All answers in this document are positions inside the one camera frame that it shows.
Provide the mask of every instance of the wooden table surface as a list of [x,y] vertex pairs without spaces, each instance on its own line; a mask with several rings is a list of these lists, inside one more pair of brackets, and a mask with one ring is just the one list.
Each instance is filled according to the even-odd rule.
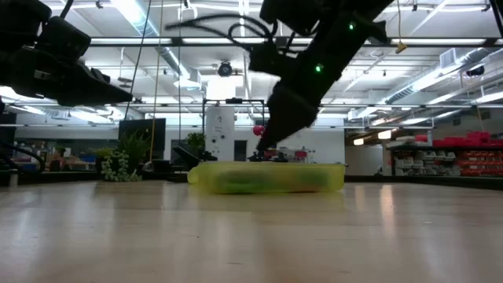
[[483,282],[503,278],[503,192],[346,184],[201,196],[167,182],[0,191],[0,282]]

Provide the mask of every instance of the ceiling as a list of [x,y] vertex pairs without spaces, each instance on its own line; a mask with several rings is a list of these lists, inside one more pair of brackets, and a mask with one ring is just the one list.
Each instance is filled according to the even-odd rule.
[[[259,18],[258,11],[261,0],[192,0],[191,5],[196,7],[198,17],[214,13],[242,13],[251,17]],[[53,9],[53,14],[61,12],[65,1],[51,0],[42,1]],[[416,2],[419,9],[412,11],[412,4]],[[94,6],[95,0],[75,0],[74,9],[67,15],[66,20],[74,24],[78,29],[86,32],[91,37],[138,37],[138,32],[132,27],[126,17],[116,9],[110,1],[101,1],[103,9]],[[162,24],[176,22],[180,2],[164,1],[164,8],[160,8],[161,1],[152,1],[150,19],[153,25],[160,27],[161,13]],[[147,7],[149,1],[143,1]],[[491,10],[482,12],[486,0],[401,0],[401,16],[398,16],[397,2],[378,16],[376,20],[387,21],[388,37],[403,38],[427,37],[427,38],[499,38],[498,29]],[[193,18],[193,11],[182,12],[183,20]],[[233,20],[213,21],[210,25],[226,33]],[[289,36],[291,31],[287,27],[281,29],[283,36]],[[177,29],[166,31],[162,36],[174,37],[202,37],[214,36],[205,31],[193,29]],[[244,36],[253,36],[245,31]],[[322,103],[352,103],[367,104],[377,103],[383,94],[389,92],[424,70],[438,64],[439,55],[446,52],[448,47],[416,48],[411,47],[400,54],[395,53],[394,47],[363,47],[359,50],[353,61],[343,72],[342,78],[333,84],[325,95]],[[120,76],[133,79],[134,66],[137,63],[140,48],[126,47],[123,50],[123,63],[121,67],[121,48],[119,47],[90,47],[83,56],[86,65],[100,69],[106,75],[110,75],[112,83],[119,85],[117,80]],[[235,46],[205,46],[205,47],[172,47],[172,52],[180,58],[183,65],[195,68],[202,75],[202,82],[215,78],[215,66],[221,61],[230,61],[235,69],[244,68],[244,60],[247,54]],[[152,101],[157,92],[158,99],[163,103],[175,103],[181,100],[183,103],[201,102],[203,94],[200,90],[179,90],[174,83],[176,78],[172,70],[162,59],[157,66],[158,56],[153,47],[142,48],[138,73],[134,82],[133,94],[135,97],[143,97],[144,101]],[[466,75],[452,74],[448,79],[433,84],[423,89],[424,93],[441,96],[460,89],[470,83],[476,83],[481,79],[491,77],[501,72],[501,62],[494,60],[486,64],[484,77],[469,78]],[[251,91],[250,98],[266,100],[271,93],[277,77],[262,74],[248,73],[248,83]],[[236,96],[245,98],[243,83],[238,83]],[[417,103],[424,103],[420,95],[415,94]],[[33,101],[23,98],[22,101]],[[151,112],[151,108],[139,108],[140,112]],[[350,108],[327,108],[325,113],[346,114]],[[178,108],[161,108],[162,112],[178,112]],[[183,108],[183,112],[198,112],[198,108]],[[387,115],[385,111],[379,111],[373,115]]]

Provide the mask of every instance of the yellow container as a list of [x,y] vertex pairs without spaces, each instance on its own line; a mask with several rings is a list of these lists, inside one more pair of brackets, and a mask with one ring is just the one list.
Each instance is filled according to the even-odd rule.
[[344,186],[342,164],[217,161],[199,164],[189,183],[208,193],[301,193],[337,191]]

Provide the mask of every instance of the shelf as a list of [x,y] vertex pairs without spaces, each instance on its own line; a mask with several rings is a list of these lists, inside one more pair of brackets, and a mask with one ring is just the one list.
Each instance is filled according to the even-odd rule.
[[433,146],[411,146],[400,145],[389,148],[391,151],[419,151],[419,150],[432,150],[432,151],[503,151],[503,147],[478,147],[478,146],[452,146],[452,147],[433,147]]

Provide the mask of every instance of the yellow plastic bin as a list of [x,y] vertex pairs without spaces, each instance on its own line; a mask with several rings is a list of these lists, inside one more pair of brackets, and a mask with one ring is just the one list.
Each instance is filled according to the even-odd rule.
[[342,164],[205,162],[189,172],[190,184],[208,193],[301,193],[344,187]]

